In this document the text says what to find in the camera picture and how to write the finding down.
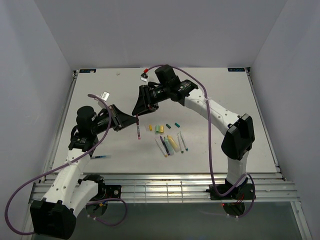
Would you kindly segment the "red gel pen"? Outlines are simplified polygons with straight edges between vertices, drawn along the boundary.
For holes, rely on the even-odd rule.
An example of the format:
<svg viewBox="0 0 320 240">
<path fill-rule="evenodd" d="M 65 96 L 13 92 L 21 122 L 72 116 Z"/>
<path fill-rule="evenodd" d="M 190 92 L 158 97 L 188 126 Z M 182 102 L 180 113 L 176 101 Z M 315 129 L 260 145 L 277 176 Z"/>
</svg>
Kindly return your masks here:
<svg viewBox="0 0 320 240">
<path fill-rule="evenodd" d="M 139 115 L 138 114 L 136 115 L 136 118 L 137 118 L 137 122 L 136 122 L 137 137 L 138 137 L 138 140 L 140 140 L 141 139 L 141 131 L 140 131 Z"/>
</svg>

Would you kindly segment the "mint green highlighter cap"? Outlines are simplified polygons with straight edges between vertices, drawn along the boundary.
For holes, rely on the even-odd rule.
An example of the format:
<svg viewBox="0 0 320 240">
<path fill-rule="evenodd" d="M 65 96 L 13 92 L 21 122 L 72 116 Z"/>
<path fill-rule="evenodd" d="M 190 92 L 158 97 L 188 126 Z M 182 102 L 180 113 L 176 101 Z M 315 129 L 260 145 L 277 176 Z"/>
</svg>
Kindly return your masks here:
<svg viewBox="0 0 320 240">
<path fill-rule="evenodd" d="M 159 125 L 155 126 L 155 133 L 158 134 L 160 133 L 161 127 Z"/>
</svg>

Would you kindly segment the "blue gel pen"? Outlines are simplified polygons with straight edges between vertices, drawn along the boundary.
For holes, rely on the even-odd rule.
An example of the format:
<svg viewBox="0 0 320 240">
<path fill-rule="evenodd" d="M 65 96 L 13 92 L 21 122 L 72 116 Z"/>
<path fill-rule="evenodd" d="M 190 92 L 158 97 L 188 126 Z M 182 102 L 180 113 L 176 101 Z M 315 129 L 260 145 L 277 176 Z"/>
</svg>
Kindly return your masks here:
<svg viewBox="0 0 320 240">
<path fill-rule="evenodd" d="M 92 156 L 91 159 L 95 160 L 95 159 L 110 159 L 112 157 L 112 155 L 108 154 L 108 155 L 96 155 L 96 156 Z"/>
</svg>

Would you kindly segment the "yellow highlighter pen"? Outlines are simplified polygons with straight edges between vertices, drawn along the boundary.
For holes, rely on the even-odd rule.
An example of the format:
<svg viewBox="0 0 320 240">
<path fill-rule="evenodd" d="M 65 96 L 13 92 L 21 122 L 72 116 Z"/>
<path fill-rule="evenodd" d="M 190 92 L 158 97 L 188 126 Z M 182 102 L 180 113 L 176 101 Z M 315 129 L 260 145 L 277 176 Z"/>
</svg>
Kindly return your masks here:
<svg viewBox="0 0 320 240">
<path fill-rule="evenodd" d="M 167 135 L 167 139 L 168 142 L 170 143 L 170 145 L 172 146 L 173 150 L 177 153 L 180 151 L 180 148 L 178 146 L 178 144 L 176 143 L 176 141 L 174 140 L 174 138 L 171 135 Z"/>
</svg>

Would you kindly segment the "dark purple pen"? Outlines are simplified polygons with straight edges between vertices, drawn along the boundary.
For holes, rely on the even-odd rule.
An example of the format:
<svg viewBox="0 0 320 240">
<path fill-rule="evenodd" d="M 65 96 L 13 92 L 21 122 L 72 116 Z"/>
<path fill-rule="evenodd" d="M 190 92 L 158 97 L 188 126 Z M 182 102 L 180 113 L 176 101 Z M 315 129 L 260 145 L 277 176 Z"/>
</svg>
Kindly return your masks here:
<svg viewBox="0 0 320 240">
<path fill-rule="evenodd" d="M 168 150 L 168 148 L 167 148 L 167 146 L 166 146 L 166 143 L 165 143 L 165 141 L 164 141 L 164 139 L 163 139 L 163 137 L 160 135 L 160 140 L 161 140 L 161 142 L 162 142 L 162 145 L 163 145 L 163 147 L 164 147 L 164 149 L 165 149 L 165 151 L 166 151 L 166 153 L 167 153 L 167 155 L 169 156 L 170 155 L 170 152 L 169 152 L 169 150 Z"/>
</svg>

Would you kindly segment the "yellow capped white marker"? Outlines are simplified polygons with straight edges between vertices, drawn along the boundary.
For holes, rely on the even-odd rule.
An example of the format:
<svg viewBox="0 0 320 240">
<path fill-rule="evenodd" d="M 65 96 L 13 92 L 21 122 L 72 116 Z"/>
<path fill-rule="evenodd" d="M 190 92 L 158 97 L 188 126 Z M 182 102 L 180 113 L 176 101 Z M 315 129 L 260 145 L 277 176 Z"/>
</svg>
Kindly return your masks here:
<svg viewBox="0 0 320 240">
<path fill-rule="evenodd" d="M 168 154 L 167 154 L 166 150 L 164 149 L 164 147 L 162 146 L 162 144 L 157 139 L 155 139 L 155 142 L 156 142 L 158 148 L 160 149 L 161 153 L 163 154 L 163 156 L 165 158 L 167 158 Z"/>
</svg>

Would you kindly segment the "green capped white marker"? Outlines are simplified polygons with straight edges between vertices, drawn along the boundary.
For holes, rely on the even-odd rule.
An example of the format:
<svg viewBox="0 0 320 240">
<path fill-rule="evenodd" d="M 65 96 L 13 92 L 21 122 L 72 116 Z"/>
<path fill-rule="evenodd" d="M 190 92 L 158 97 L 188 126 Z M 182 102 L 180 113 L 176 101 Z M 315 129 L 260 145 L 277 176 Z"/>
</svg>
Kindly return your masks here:
<svg viewBox="0 0 320 240">
<path fill-rule="evenodd" d="M 180 138 L 181 138 L 181 141 L 182 141 L 182 144 L 183 144 L 183 147 L 184 147 L 185 151 L 188 151 L 189 148 L 188 148 L 188 146 L 187 146 L 187 143 L 186 143 L 186 141 L 185 141 L 185 138 L 184 138 L 182 132 L 180 131 L 179 134 L 180 134 Z"/>
</svg>

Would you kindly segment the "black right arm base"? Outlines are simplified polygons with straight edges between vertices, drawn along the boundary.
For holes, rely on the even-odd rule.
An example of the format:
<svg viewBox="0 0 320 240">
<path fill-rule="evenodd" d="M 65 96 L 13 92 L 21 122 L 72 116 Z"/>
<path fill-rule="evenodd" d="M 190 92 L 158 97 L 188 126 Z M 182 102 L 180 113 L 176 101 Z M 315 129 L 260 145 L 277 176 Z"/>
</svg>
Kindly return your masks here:
<svg viewBox="0 0 320 240">
<path fill-rule="evenodd" d="M 245 183 L 244 185 L 235 187 L 226 196 L 218 196 L 212 184 L 205 190 L 205 192 L 209 193 L 211 200 L 252 200 L 256 198 L 253 184 L 251 183 Z"/>
</svg>

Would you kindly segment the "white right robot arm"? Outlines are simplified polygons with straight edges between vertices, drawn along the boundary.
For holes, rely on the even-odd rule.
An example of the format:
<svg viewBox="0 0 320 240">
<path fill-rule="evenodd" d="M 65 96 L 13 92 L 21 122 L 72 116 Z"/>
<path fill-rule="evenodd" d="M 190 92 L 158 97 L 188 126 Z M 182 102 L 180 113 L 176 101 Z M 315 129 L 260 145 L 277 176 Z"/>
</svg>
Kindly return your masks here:
<svg viewBox="0 0 320 240">
<path fill-rule="evenodd" d="M 222 107 L 208 96 L 203 83 L 185 70 L 179 71 L 190 79 L 181 81 L 176 75 L 177 67 L 165 64 L 153 66 L 157 82 L 149 81 L 146 68 L 140 75 L 145 84 L 139 87 L 133 116 L 142 116 L 155 112 L 158 104 L 172 100 L 186 107 L 208 121 L 208 156 L 212 156 L 212 126 L 223 135 L 222 152 L 227 156 L 227 177 L 225 183 L 212 183 L 212 190 L 219 198 L 229 196 L 237 199 L 244 193 L 244 185 L 250 177 L 246 172 L 247 158 L 255 141 L 253 119 L 247 113 L 239 115 Z"/>
</svg>

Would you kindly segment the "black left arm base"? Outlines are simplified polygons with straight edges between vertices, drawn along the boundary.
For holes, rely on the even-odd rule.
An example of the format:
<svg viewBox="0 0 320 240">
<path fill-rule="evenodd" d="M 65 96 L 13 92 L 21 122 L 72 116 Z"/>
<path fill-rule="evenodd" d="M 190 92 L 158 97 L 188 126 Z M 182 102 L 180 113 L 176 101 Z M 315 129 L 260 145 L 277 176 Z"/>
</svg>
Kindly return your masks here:
<svg viewBox="0 0 320 240">
<path fill-rule="evenodd" d="M 102 187 L 102 199 L 120 199 L 122 194 L 121 185 L 105 185 Z"/>
</svg>

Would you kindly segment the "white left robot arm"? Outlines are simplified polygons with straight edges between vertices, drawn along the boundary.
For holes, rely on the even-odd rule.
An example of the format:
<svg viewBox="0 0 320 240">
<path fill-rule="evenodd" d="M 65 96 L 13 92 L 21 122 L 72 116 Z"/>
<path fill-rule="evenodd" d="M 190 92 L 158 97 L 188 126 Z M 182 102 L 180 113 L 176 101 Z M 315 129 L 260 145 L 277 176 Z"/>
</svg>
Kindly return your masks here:
<svg viewBox="0 0 320 240">
<path fill-rule="evenodd" d="M 98 134 L 108 128 L 118 132 L 138 121 L 114 104 L 99 113 L 91 106 L 82 106 L 76 114 L 66 166 L 59 171 L 42 199 L 34 200 L 30 206 L 34 232 L 38 235 L 67 240 L 75 230 L 77 216 L 87 203 L 105 204 L 111 188 L 104 183 L 103 177 L 91 174 L 81 179 L 80 176 L 96 149 Z"/>
</svg>

